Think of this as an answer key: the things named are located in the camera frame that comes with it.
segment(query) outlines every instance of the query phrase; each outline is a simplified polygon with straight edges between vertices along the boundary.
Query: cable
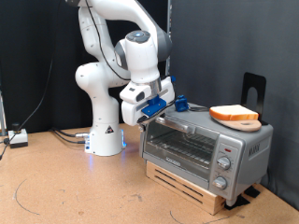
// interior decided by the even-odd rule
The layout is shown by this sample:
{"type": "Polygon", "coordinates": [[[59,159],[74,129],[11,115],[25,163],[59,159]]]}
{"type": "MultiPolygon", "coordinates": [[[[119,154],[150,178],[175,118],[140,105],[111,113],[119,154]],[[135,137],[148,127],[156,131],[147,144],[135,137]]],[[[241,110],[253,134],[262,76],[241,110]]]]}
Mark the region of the cable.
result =
{"type": "Polygon", "coordinates": [[[70,140],[67,140],[66,138],[63,138],[61,135],[59,135],[56,131],[52,130],[54,133],[56,133],[60,138],[64,139],[66,142],[69,142],[69,143],[75,143],[75,144],[85,144],[85,141],[78,141],[78,142],[73,142],[73,141],[70,141],[70,140]]]}
{"type": "Polygon", "coordinates": [[[9,138],[5,138],[5,139],[3,140],[3,143],[4,143],[5,145],[7,145],[8,142],[9,142],[9,138]]]}
{"type": "Polygon", "coordinates": [[[93,14],[92,14],[92,12],[91,12],[90,6],[88,5],[87,0],[85,0],[85,2],[86,2],[86,5],[87,5],[87,9],[90,11],[90,14],[91,14],[91,17],[92,17],[93,24],[94,24],[94,26],[95,26],[97,35],[99,36],[100,50],[101,50],[101,52],[102,52],[102,54],[103,54],[103,57],[104,57],[104,59],[105,59],[107,65],[108,65],[109,68],[113,71],[113,73],[114,73],[115,75],[117,75],[120,79],[125,80],[125,81],[130,81],[130,80],[131,80],[130,78],[123,78],[123,77],[121,77],[119,74],[117,74],[116,71],[114,71],[114,69],[113,69],[113,68],[110,66],[110,64],[108,63],[107,58],[106,58],[106,56],[105,56],[105,54],[104,54],[104,52],[103,52],[103,49],[102,49],[101,36],[100,36],[99,30],[97,29],[97,26],[96,26],[96,24],[95,24],[95,21],[94,21],[93,14]]]}
{"type": "MultiPolygon", "coordinates": [[[[44,93],[43,93],[43,96],[37,106],[37,108],[34,110],[34,112],[32,112],[32,114],[25,120],[25,122],[20,126],[20,128],[18,129],[18,132],[21,130],[21,128],[24,126],[24,124],[34,115],[34,113],[38,110],[38,108],[41,106],[41,104],[43,103],[44,99],[45,99],[45,96],[46,96],[46,93],[47,93],[47,89],[48,89],[48,86],[49,86],[49,82],[50,82],[50,73],[52,71],[52,66],[53,66],[53,58],[54,58],[54,55],[55,55],[55,52],[56,52],[56,35],[57,35],[57,28],[58,28],[58,15],[59,15],[59,10],[60,10],[60,6],[61,6],[61,3],[63,2],[63,0],[60,0],[59,1],[59,4],[58,4],[58,8],[57,8],[57,14],[56,14],[56,27],[55,27],[55,34],[54,34],[54,51],[52,53],[52,56],[51,56],[51,61],[50,61],[50,70],[49,70],[49,73],[48,73],[48,79],[47,79],[47,83],[46,83],[46,88],[44,90],[44,93]]],[[[2,154],[0,155],[0,160],[2,160],[3,158],[3,155],[4,153],[6,152],[7,150],[7,146],[10,144],[10,142],[12,141],[12,139],[14,139],[14,137],[16,136],[16,133],[9,139],[7,145],[4,147],[4,150],[2,152],[2,154]]]]}
{"type": "Polygon", "coordinates": [[[54,127],[52,127],[52,128],[50,129],[50,131],[56,131],[56,132],[61,133],[61,134],[65,135],[65,136],[67,136],[67,137],[76,137],[75,134],[72,134],[72,133],[64,133],[63,131],[61,131],[61,130],[59,130],[59,129],[57,129],[57,128],[54,128],[54,127]]]}

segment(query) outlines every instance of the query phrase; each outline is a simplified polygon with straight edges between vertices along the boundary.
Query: wooden floor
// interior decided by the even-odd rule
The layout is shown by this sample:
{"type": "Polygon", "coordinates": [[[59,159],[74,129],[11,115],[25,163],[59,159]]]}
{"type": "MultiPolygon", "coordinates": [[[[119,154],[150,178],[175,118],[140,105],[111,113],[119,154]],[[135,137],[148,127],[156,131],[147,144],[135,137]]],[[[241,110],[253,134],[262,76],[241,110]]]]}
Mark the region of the wooden floor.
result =
{"type": "Polygon", "coordinates": [[[0,161],[0,223],[298,223],[298,212],[262,186],[258,198],[245,196],[250,204],[208,214],[147,178],[139,131],[122,128],[128,147],[112,157],[86,154],[53,133],[29,134],[29,147],[8,148],[0,161]]]}

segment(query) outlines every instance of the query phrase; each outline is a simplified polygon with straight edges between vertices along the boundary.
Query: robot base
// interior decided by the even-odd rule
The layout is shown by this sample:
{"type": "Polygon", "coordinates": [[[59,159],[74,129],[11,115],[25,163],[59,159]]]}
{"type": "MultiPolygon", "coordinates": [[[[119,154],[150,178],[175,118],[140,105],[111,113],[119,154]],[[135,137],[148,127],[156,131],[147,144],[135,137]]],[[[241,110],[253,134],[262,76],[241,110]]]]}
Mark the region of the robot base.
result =
{"type": "Polygon", "coordinates": [[[85,152],[97,156],[113,156],[122,151],[122,135],[118,122],[95,123],[85,139],[85,152]]]}

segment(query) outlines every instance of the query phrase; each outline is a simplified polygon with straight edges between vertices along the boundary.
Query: black backdrop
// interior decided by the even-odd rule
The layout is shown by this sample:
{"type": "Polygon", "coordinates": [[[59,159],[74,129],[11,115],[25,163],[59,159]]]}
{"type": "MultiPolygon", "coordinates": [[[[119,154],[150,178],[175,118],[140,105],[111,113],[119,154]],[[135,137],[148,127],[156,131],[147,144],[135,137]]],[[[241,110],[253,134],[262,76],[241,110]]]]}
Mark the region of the black backdrop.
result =
{"type": "MultiPolygon", "coordinates": [[[[1,1],[0,80],[9,129],[12,122],[23,122],[33,112],[45,89],[59,1],[1,1]]],[[[28,133],[44,132],[51,126],[71,129],[93,124],[91,100],[78,87],[75,73],[80,65],[95,62],[96,59],[83,46],[78,8],[69,7],[62,1],[49,89],[42,106],[24,126],[28,133]]],[[[139,2],[166,30],[167,0],[139,2]]],[[[114,45],[126,34],[138,29],[129,21],[108,21],[107,26],[114,45]]],[[[164,74],[164,63],[160,63],[159,68],[164,74]]],[[[119,102],[122,88],[109,90],[119,102]]]]}
{"type": "Polygon", "coordinates": [[[244,73],[266,77],[263,120],[274,135],[263,184],[299,209],[299,1],[172,2],[178,94],[205,106],[240,104],[244,73]]]}

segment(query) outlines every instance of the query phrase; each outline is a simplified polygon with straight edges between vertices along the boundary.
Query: silver toaster oven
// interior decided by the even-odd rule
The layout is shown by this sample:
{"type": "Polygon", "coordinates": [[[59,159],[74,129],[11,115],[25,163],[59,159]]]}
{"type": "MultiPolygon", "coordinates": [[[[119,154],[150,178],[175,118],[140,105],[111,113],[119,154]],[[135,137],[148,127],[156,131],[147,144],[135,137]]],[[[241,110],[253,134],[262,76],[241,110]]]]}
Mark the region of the silver toaster oven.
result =
{"type": "Polygon", "coordinates": [[[220,195],[237,196],[266,174],[273,128],[245,133],[227,128],[208,112],[177,112],[172,105],[145,126],[140,156],[220,195]]]}

